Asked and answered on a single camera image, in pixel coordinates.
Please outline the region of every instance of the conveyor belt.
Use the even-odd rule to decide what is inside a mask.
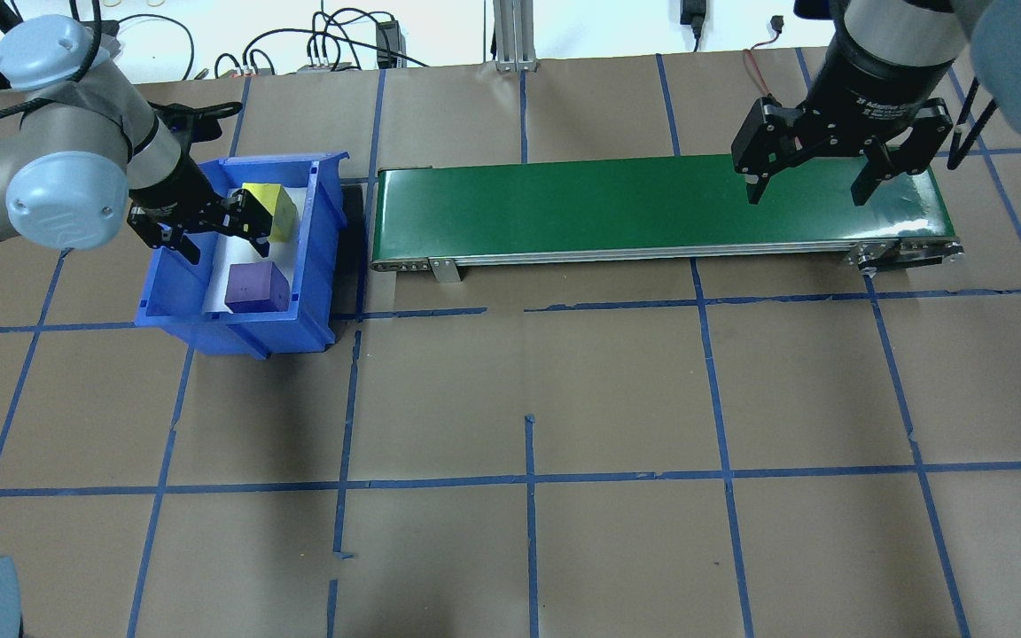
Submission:
[[[456,265],[852,251],[890,269],[961,252],[930,173],[854,206],[863,161],[786,171],[760,205],[727,156],[386,170],[373,268],[453,279]]]

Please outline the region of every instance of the table surface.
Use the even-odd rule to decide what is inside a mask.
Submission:
[[[757,55],[797,104],[823,52]],[[348,150],[370,203],[384,168],[726,153],[757,96],[734,52],[143,92],[245,102],[198,160]],[[337,344],[269,360],[131,327],[129,232],[0,244],[0,549],[29,633],[1021,635],[1021,138],[996,116],[982,140],[935,166],[954,265],[441,286],[364,272],[353,234]]]

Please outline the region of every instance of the metal leg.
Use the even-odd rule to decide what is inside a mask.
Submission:
[[[458,284],[461,282],[459,278],[459,269],[454,264],[453,258],[430,258],[429,261],[433,263],[433,275],[436,275],[437,282],[441,284]]]
[[[534,0],[494,0],[494,63],[500,71],[534,70]]]

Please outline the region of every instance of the yellow cube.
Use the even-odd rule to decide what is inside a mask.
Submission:
[[[254,195],[258,202],[271,211],[271,241],[289,242],[294,238],[294,223],[297,220],[297,206],[283,189],[283,185],[253,185],[248,182],[243,189]]]

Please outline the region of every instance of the purple block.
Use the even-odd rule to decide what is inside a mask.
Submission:
[[[281,312],[291,305],[291,286],[272,261],[232,263],[224,303],[232,312]]]

